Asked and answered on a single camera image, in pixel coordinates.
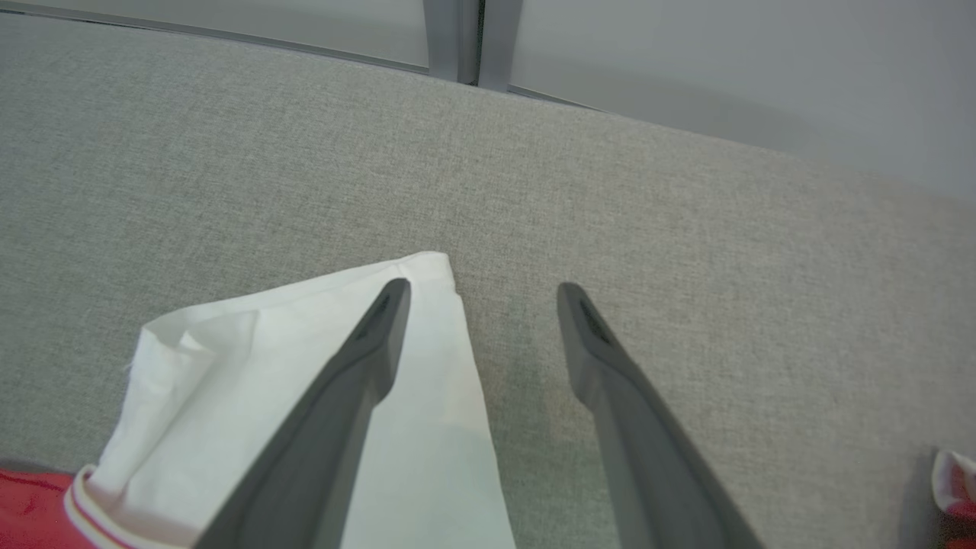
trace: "white cloth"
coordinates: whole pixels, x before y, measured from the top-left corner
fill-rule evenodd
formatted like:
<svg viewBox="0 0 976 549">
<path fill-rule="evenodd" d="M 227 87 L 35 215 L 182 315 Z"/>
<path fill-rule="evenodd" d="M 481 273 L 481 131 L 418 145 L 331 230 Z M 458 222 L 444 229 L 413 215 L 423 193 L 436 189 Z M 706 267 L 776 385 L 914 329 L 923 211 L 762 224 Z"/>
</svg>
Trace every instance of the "white cloth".
<svg viewBox="0 0 976 549">
<path fill-rule="evenodd" d="M 513 548 L 484 397 L 446 255 L 421 253 L 198 305 L 142 328 L 121 418 L 65 498 L 103 547 L 184 547 L 216 515 L 393 278 L 412 285 L 374 410 L 345 549 Z"/>
</svg>

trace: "gray table surface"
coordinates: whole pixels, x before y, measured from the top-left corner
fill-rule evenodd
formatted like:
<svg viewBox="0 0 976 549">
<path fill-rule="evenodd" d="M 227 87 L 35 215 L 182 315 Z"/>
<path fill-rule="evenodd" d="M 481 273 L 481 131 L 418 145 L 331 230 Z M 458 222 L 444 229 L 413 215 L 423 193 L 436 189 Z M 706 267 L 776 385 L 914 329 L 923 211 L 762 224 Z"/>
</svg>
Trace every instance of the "gray table surface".
<svg viewBox="0 0 976 549">
<path fill-rule="evenodd" d="M 976 456 L 973 214 L 420 75 L 0 14 L 0 456 L 95 462 L 154 317 L 438 250 L 519 547 L 616 543 L 562 280 L 770 547 L 922 547 L 933 448 Z"/>
</svg>

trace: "white panel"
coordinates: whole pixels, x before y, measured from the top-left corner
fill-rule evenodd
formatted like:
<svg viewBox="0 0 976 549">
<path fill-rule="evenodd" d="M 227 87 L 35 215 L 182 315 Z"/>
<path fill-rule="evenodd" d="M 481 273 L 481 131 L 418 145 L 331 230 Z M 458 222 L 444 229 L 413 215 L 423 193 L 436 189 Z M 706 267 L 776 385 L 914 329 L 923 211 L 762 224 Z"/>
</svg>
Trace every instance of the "white panel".
<svg viewBox="0 0 976 549">
<path fill-rule="evenodd" d="M 976 198 L 971 0 L 524 0 L 511 84 Z"/>
<path fill-rule="evenodd" d="M 25 0 L 427 66 L 423 0 Z"/>
</svg>

